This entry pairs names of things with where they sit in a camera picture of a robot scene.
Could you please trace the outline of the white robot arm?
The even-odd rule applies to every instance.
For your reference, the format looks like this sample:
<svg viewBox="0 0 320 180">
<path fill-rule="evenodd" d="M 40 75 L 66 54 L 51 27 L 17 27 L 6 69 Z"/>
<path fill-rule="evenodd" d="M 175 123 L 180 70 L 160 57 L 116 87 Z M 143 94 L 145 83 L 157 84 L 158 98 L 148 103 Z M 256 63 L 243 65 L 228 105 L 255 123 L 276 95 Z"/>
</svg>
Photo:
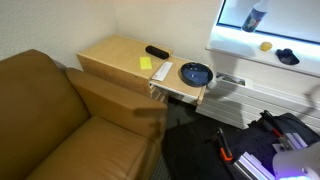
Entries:
<svg viewBox="0 0 320 180">
<path fill-rule="evenodd" d="M 276 180 L 320 180 L 320 142 L 273 157 Z"/>
</svg>

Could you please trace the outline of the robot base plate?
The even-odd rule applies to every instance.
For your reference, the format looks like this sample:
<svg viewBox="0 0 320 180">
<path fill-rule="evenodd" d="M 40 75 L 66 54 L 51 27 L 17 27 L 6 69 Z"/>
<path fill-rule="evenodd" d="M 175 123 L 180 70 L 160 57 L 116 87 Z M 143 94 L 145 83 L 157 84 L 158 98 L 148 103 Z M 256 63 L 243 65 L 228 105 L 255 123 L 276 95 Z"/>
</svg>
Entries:
<svg viewBox="0 0 320 180">
<path fill-rule="evenodd" d="M 236 171 L 231 168 L 231 163 L 233 163 L 244 152 L 252 153 L 262 162 L 262 165 L 269 172 L 273 172 L 272 158 L 276 154 L 276 151 L 273 149 L 272 145 L 278 143 L 278 138 L 264 127 L 262 121 L 263 119 L 261 116 L 259 120 L 249 123 L 247 129 L 238 132 L 234 137 L 225 136 L 228 146 L 232 152 L 233 160 L 231 162 L 225 162 L 223 159 L 222 160 L 227 163 L 227 168 L 235 179 L 243 178 L 243 175 L 237 174 Z M 286 133 L 297 133 L 307 145 L 311 145 L 320 140 L 319 134 L 291 113 L 273 116 L 270 120 L 270 124 L 273 125 L 283 136 Z M 220 154 L 217 129 L 213 138 L 217 151 Z"/>
</svg>

